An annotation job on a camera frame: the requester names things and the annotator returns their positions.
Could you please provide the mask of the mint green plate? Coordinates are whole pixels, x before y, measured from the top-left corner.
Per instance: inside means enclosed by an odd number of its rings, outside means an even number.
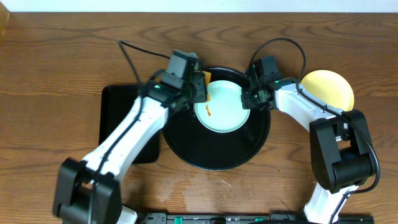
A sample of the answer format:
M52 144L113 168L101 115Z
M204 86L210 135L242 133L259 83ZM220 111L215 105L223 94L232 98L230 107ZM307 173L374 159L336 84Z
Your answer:
M242 106L242 88L238 84L218 80L210 82L207 91L210 99L194 104L196 117L204 127L217 133L229 133L248 120L251 111Z

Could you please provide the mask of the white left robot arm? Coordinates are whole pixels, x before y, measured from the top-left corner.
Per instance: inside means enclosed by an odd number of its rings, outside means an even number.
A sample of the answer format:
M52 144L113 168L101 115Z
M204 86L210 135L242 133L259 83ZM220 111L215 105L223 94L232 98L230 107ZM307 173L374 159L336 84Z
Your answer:
M121 182L147 142L171 113L208 101L211 73L180 76L157 71L116 129L81 161L66 159L58 172L52 213L64 223L135 223L138 213L121 202Z

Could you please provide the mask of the yellow green sponge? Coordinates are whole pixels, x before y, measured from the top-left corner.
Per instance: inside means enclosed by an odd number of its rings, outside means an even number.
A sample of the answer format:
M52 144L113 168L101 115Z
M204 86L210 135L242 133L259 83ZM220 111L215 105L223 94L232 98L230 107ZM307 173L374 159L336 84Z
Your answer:
M210 101L210 94L208 92L208 85L211 82L211 73L203 71L204 79L205 79L205 93L206 93L206 102Z

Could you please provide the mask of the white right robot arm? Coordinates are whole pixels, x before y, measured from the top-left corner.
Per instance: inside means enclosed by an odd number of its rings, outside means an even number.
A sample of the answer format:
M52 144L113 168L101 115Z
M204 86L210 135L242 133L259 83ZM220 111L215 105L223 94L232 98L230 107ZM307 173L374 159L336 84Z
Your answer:
M318 83L319 93L289 78L252 78L242 90L245 109L273 107L291 116L310 134L312 171L317 180L303 208L309 223L335 223L351 195L372 191L380 179L380 164L364 114L322 100L338 96L337 80Z

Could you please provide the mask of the yellow plastic plate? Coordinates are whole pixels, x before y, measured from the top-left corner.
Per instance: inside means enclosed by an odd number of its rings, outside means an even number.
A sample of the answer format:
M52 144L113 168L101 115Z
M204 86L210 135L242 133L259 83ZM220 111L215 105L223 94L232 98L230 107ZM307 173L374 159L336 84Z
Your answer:
M346 79L330 70L315 70L308 73L301 84L312 95L323 102L343 111L351 111L354 106L354 92Z

